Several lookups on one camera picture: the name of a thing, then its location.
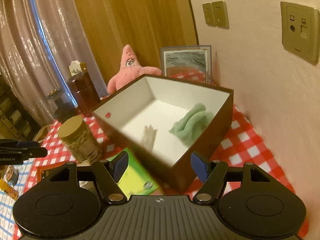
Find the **glass jar dark lid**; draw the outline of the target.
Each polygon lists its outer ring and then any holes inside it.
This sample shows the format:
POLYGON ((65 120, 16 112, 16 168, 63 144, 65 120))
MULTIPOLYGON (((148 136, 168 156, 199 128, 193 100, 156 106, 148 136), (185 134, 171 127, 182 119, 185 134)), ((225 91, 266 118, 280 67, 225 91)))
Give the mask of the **glass jar dark lid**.
POLYGON ((62 88, 52 90, 47 95, 47 102, 54 119, 61 124, 76 115, 72 101, 62 88))

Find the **pink curtain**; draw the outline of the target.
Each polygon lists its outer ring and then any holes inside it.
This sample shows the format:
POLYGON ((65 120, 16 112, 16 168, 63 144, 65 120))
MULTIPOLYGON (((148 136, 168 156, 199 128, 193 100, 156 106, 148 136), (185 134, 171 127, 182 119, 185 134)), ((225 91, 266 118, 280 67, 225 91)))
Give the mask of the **pink curtain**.
POLYGON ((99 96, 107 94, 75 0, 1 0, 1 74, 23 107, 44 126, 53 121, 46 99, 67 86, 73 61, 84 62, 99 96))

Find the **framed picture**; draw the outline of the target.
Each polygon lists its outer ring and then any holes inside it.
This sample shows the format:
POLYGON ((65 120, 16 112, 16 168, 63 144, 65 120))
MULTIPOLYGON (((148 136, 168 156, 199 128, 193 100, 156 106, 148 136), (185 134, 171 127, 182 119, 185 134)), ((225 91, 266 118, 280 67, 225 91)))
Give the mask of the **framed picture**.
POLYGON ((198 71, 204 82, 212 81, 212 46, 174 46, 161 48, 161 70, 164 76, 198 71))

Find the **wooden door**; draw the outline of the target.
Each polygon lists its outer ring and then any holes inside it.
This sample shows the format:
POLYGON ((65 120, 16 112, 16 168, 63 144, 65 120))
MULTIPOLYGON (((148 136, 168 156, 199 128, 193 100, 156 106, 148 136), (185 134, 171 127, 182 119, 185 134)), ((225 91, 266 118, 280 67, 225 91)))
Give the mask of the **wooden door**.
POLYGON ((105 82, 129 44, 143 66, 161 66, 161 48, 197 45, 190 0, 74 0, 105 82))

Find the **brown cardboard box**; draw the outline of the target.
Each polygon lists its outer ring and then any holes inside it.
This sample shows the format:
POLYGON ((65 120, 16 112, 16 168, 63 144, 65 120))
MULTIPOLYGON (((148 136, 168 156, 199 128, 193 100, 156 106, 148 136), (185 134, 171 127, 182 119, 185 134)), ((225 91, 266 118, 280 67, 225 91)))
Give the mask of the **brown cardboard box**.
POLYGON ((140 163, 178 192, 185 192, 196 175, 193 152, 210 158, 228 132, 233 115, 231 89, 142 75, 101 101, 93 115, 108 139, 129 148, 140 163), (170 130, 197 103, 213 114, 207 128, 187 146, 170 130))

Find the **blue white patterned cloth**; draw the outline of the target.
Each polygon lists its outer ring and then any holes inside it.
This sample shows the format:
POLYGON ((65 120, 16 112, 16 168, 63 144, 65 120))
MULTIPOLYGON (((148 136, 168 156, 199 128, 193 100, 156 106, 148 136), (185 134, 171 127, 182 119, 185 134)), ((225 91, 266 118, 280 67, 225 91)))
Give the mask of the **blue white patterned cloth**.
MULTIPOLYGON (((28 185, 28 178, 33 166, 34 159, 24 161, 22 165, 14 165, 18 170, 18 180, 12 187, 18 192, 19 196, 24 193, 28 185)), ((1 239, 19 239, 21 236, 18 227, 15 224, 12 208, 15 200, 10 198, 7 194, 1 191, 1 239)))

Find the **red white checkered tablecloth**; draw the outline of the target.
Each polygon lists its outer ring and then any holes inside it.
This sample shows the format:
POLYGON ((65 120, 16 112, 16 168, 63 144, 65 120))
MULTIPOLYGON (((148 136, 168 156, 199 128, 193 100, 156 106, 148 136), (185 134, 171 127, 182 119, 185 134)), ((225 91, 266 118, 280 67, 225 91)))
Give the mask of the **red white checkered tablecloth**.
MULTIPOLYGON (((171 78, 205 83, 198 71, 171 78)), ((196 174, 178 192, 146 169, 157 191, 108 204, 98 193, 92 165, 67 161, 21 195, 12 215, 23 239, 299 239, 305 206, 234 106, 228 132, 206 159, 228 164, 225 190, 213 203, 193 202, 203 185, 196 174)))

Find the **green tissue pack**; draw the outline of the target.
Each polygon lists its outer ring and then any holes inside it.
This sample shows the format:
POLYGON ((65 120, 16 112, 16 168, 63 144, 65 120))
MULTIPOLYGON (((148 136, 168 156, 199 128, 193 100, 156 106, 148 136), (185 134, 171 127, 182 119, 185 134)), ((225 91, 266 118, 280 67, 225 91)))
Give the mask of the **green tissue pack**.
POLYGON ((135 155, 124 149, 129 156, 129 164, 122 175, 118 186, 124 192, 127 199, 131 195, 150 195, 158 190, 159 184, 152 178, 146 168, 138 161, 135 155))

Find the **double wall socket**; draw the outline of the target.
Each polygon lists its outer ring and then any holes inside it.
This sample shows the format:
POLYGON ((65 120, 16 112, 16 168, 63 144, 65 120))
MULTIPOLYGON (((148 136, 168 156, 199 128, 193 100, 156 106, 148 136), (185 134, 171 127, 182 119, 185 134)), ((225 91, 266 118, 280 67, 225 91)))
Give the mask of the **double wall socket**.
POLYGON ((225 1, 204 3, 202 8, 206 25, 229 29, 229 18, 225 1))

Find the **single wall socket plate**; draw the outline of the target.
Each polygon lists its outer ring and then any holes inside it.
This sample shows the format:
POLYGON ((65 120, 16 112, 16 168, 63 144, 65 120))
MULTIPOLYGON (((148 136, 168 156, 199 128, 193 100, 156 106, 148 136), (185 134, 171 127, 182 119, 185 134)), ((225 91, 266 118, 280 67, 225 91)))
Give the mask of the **single wall socket plate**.
POLYGON ((282 45, 314 66, 319 61, 319 10, 281 2, 282 45))

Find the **pink starfish plush toy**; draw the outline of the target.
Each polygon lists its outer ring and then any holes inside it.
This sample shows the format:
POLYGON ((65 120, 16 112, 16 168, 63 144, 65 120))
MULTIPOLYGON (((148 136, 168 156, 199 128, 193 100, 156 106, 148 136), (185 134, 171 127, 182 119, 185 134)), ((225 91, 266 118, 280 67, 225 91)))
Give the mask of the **pink starfish plush toy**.
POLYGON ((132 47, 127 44, 123 48, 120 69, 107 84, 107 92, 109 95, 118 91, 134 79, 143 74, 148 75, 161 75, 162 71, 157 67, 146 66, 142 67, 136 57, 132 47))

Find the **brown metal canister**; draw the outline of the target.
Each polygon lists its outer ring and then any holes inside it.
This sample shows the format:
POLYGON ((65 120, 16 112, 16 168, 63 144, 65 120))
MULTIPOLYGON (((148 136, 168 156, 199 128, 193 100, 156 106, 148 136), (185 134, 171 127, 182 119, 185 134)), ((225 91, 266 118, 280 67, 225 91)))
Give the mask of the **brown metal canister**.
POLYGON ((93 85, 88 72, 79 72, 72 76, 67 84, 76 99, 82 114, 86 117, 92 115, 92 109, 100 103, 100 97, 93 85))

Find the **white wooden chair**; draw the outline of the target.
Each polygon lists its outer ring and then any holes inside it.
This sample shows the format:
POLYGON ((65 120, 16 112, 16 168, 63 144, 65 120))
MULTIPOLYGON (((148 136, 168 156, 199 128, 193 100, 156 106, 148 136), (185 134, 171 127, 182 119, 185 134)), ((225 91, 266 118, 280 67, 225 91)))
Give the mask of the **white wooden chair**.
POLYGON ((68 66, 71 76, 75 76, 80 72, 86 72, 87 66, 85 62, 79 62, 78 60, 72 61, 68 66))

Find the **cashew jar gold lid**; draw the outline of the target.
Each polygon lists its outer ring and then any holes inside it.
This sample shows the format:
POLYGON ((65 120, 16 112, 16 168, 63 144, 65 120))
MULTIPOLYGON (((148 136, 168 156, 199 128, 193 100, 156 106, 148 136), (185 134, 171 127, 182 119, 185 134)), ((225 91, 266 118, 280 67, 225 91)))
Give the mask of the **cashew jar gold lid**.
POLYGON ((92 164, 101 160, 103 149, 82 116, 66 120, 58 129, 57 135, 79 163, 88 161, 92 164))

